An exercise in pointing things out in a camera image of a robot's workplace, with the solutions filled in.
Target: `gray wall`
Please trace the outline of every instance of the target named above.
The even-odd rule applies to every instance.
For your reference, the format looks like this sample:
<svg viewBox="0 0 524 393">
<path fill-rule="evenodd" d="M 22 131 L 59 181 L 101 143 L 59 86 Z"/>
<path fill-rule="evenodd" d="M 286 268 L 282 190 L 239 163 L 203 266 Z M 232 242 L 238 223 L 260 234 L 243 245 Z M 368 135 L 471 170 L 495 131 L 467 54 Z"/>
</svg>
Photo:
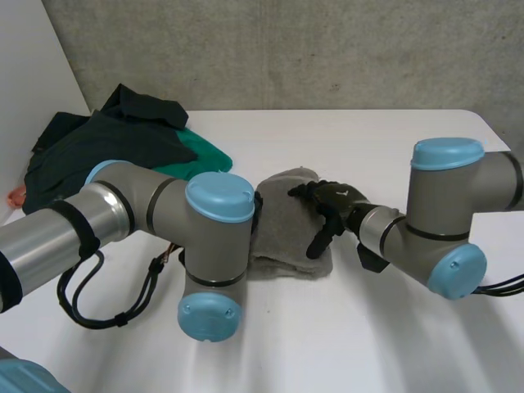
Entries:
<svg viewBox="0 0 524 393">
<path fill-rule="evenodd" d="M 522 0 L 43 0 L 91 107 L 463 108 L 524 152 Z"/>
</svg>

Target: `gray towel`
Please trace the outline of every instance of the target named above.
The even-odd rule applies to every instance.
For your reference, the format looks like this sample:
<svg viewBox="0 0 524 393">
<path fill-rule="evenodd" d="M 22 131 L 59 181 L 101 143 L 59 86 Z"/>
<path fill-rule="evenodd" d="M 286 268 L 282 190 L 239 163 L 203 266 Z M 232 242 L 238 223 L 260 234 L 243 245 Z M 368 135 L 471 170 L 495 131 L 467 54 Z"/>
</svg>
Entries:
<svg viewBox="0 0 524 393">
<path fill-rule="evenodd" d="M 314 235 L 322 228 L 324 218 L 299 198 L 287 195 L 290 189 L 310 181 L 318 181 L 313 170 L 296 168 L 275 174 L 256 188 L 264 205 L 251 238 L 248 279 L 315 279 L 332 271 L 330 250 L 317 260 L 305 256 Z"/>
</svg>

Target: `table surface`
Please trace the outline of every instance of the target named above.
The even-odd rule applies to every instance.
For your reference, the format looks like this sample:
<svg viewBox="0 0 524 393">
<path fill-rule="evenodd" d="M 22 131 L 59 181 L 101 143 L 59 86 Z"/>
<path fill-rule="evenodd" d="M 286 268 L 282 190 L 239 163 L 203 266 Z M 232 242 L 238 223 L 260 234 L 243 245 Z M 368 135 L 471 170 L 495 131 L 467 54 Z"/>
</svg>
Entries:
<svg viewBox="0 0 524 393">
<path fill-rule="evenodd" d="M 508 149 L 468 111 L 196 111 L 190 126 L 254 185 L 306 166 L 402 210 L 417 140 L 470 137 L 487 151 Z M 475 216 L 472 242 L 488 257 L 488 282 L 524 270 L 523 224 L 521 213 Z M 93 318 L 127 309 L 166 246 L 135 233 L 104 247 L 107 263 L 80 309 Z M 76 326 L 58 305 L 54 280 L 0 316 L 0 345 L 74 393 L 522 391 L 524 296 L 445 300 L 393 267 L 362 270 L 349 234 L 334 241 L 332 255 L 328 278 L 250 282 L 242 327 L 222 343 L 194 341 L 178 327 L 184 277 L 172 257 L 130 325 Z"/>
</svg>

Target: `wire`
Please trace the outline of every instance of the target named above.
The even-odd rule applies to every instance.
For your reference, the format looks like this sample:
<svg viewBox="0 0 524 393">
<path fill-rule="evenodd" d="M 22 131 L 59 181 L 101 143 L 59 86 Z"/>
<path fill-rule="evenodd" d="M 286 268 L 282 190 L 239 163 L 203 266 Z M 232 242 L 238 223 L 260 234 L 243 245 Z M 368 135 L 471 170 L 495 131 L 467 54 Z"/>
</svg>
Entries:
<svg viewBox="0 0 524 393">
<path fill-rule="evenodd" d="M 473 293 L 477 295 L 488 295 L 495 297 L 505 297 L 518 295 L 524 292 L 524 274 L 499 282 L 498 284 L 478 287 Z"/>
<path fill-rule="evenodd" d="M 156 258 L 151 260 L 149 269 L 147 272 L 146 279 L 140 290 L 137 300 L 127 311 L 117 314 L 114 318 L 111 319 L 90 319 L 85 318 L 80 312 L 78 307 L 79 297 L 82 290 L 88 285 L 89 281 L 97 274 L 102 266 L 104 265 L 105 256 L 101 251 L 95 252 L 95 255 L 98 257 L 98 262 L 95 267 L 89 272 L 89 274 L 82 280 L 82 282 L 76 288 L 73 294 L 72 303 L 69 302 L 69 299 L 66 295 L 66 289 L 69 285 L 71 279 L 75 275 L 75 272 L 78 270 L 79 266 L 84 262 L 81 260 L 73 268 L 67 270 L 60 276 L 58 284 L 56 285 L 56 295 L 62 309 L 65 313 L 73 319 L 78 325 L 92 330 L 102 330 L 107 328 L 112 328 L 114 326 L 122 327 L 126 325 L 131 319 L 139 316 L 149 305 L 153 292 L 155 291 L 156 284 L 158 282 L 158 275 L 162 272 L 164 265 L 169 260 L 169 255 L 180 248 L 176 244 L 169 244 L 169 247 L 166 251 L 158 255 Z"/>
</svg>

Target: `black band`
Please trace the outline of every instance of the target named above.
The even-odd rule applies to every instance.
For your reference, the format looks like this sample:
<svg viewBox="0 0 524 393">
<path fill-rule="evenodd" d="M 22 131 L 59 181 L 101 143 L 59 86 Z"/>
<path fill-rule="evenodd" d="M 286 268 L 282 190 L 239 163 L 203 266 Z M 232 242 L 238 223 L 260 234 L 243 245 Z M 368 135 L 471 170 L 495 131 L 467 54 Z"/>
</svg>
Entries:
<svg viewBox="0 0 524 393">
<path fill-rule="evenodd" d="M 193 276 L 186 269 L 187 276 L 191 280 L 196 282 L 197 284 L 203 285 L 204 287 L 215 287 L 215 288 L 228 287 L 230 285 L 236 284 L 237 282 L 242 280 L 242 278 L 246 275 L 246 273 L 247 273 L 247 269 L 244 270 L 244 272 L 240 276 L 232 278 L 231 280 L 226 280 L 226 281 L 207 281 L 207 280 L 202 280 L 201 278 Z"/>
<path fill-rule="evenodd" d="M 165 188 L 169 186 L 175 180 L 178 180 L 178 179 L 177 178 L 167 178 L 162 183 L 160 183 L 160 185 L 156 188 L 155 192 L 153 193 L 151 200 L 149 201 L 149 205 L 147 206 L 147 212 L 146 212 L 146 224 L 147 224 L 147 229 L 149 229 L 149 233 L 151 235 L 156 235 L 155 229 L 153 228 L 153 213 L 155 212 L 155 206 L 156 206 L 156 203 L 158 202 L 158 198 L 160 198 L 160 194 L 165 190 Z"/>
<path fill-rule="evenodd" d="M 406 224 L 406 228 L 413 235 L 417 235 L 429 240 L 437 240 L 438 242 L 460 242 L 461 240 L 467 240 L 469 238 L 469 231 L 466 233 L 460 233 L 458 235 L 437 235 L 435 233 L 424 232 L 420 229 L 413 228 L 409 224 Z"/>
<path fill-rule="evenodd" d="M 90 258 L 100 248 L 100 239 L 95 236 L 91 225 L 76 207 L 66 201 L 54 201 L 46 209 L 56 211 L 70 222 L 80 240 L 81 261 Z"/>
<path fill-rule="evenodd" d="M 406 219 L 406 216 L 405 215 L 401 215 L 400 217 L 397 217 L 396 219 L 394 219 L 393 221 L 391 221 L 386 229 L 384 229 L 384 232 L 382 232 L 382 236 L 380 237 L 380 246 L 379 246 L 379 250 L 380 250 L 380 255 L 383 257 L 384 256 L 384 244 L 386 243 L 386 237 L 387 235 L 389 235 L 390 231 L 393 229 L 393 227 L 395 225 L 397 225 L 400 221 L 402 221 L 403 219 Z"/>
<path fill-rule="evenodd" d="M 122 202 L 122 205 L 124 205 L 125 211 L 128 214 L 128 218 L 129 218 L 129 233 L 128 233 L 128 236 L 129 236 L 131 233 L 134 232 L 134 226 L 135 226 L 134 213 L 133 213 L 133 208 L 131 207 L 131 204 L 129 203 L 127 198 L 124 196 L 124 194 L 120 192 L 120 190 L 117 187 L 115 187 L 114 185 L 112 185 L 111 183 L 105 182 L 104 180 L 97 180 L 94 183 L 98 183 L 104 187 L 109 188 L 109 190 L 116 195 L 116 197 L 120 200 L 120 202 Z"/>
<path fill-rule="evenodd" d="M 127 325 L 128 322 L 129 320 L 128 320 L 128 316 L 126 315 L 126 313 L 120 313 L 118 315 L 115 315 L 115 324 L 119 328 Z"/>
<path fill-rule="evenodd" d="M 515 176 L 517 178 L 515 194 L 513 195 L 513 199 L 511 200 L 511 202 L 509 202 L 508 207 L 506 207 L 506 210 L 511 210 L 522 199 L 522 193 L 524 192 L 524 177 L 522 176 L 521 165 L 515 158 L 515 156 L 511 154 L 509 151 L 503 151 L 502 154 L 504 154 L 508 158 L 508 160 L 510 160 L 513 164 L 513 168 L 515 169 Z"/>
<path fill-rule="evenodd" d="M 22 286 L 9 260 L 0 251 L 0 294 L 2 295 L 2 311 L 22 301 Z"/>
</svg>

